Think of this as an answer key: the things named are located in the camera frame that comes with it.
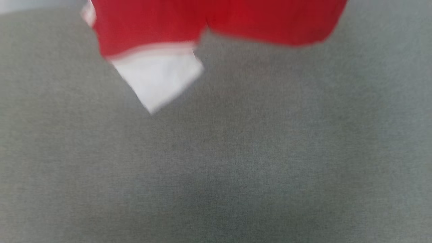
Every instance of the gray textile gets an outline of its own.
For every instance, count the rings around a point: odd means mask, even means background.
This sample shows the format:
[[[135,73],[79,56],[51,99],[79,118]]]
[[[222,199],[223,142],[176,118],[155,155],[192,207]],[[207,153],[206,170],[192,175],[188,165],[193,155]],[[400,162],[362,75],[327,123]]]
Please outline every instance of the gray textile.
[[[76,10],[0,16],[0,242],[432,242],[430,0],[197,54],[150,116]]]

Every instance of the clothing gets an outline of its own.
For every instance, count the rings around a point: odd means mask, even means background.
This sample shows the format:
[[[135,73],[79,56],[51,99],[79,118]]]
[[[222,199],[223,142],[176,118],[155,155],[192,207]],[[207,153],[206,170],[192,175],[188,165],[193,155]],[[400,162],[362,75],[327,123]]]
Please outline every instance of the clothing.
[[[330,35],[345,4],[346,0],[91,0],[83,16],[97,33],[102,56],[154,112],[201,72],[192,50],[206,27],[234,37],[308,45]],[[149,93],[153,98],[144,95]]]

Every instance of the red garment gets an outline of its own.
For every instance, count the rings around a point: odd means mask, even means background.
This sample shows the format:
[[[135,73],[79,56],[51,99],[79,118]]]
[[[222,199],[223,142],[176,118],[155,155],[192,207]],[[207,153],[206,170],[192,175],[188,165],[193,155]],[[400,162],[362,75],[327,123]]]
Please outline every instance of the red garment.
[[[92,0],[101,54],[157,43],[198,43],[208,26],[284,45],[323,41],[347,0]]]

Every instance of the gray couch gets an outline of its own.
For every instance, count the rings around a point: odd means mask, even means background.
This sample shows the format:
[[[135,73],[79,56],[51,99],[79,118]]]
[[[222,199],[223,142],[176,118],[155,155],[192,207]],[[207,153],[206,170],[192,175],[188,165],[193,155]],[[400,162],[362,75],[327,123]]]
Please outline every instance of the gray couch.
[[[150,116],[78,10],[0,16],[0,242],[432,242],[430,0],[197,55]]]

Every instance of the red fabric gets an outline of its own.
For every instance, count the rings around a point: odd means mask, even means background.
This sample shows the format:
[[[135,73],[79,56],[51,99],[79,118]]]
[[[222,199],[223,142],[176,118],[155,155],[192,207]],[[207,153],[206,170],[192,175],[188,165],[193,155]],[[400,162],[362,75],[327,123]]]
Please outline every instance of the red fabric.
[[[211,30],[284,45],[323,41],[347,0],[92,0],[105,57],[142,45],[198,42]]]

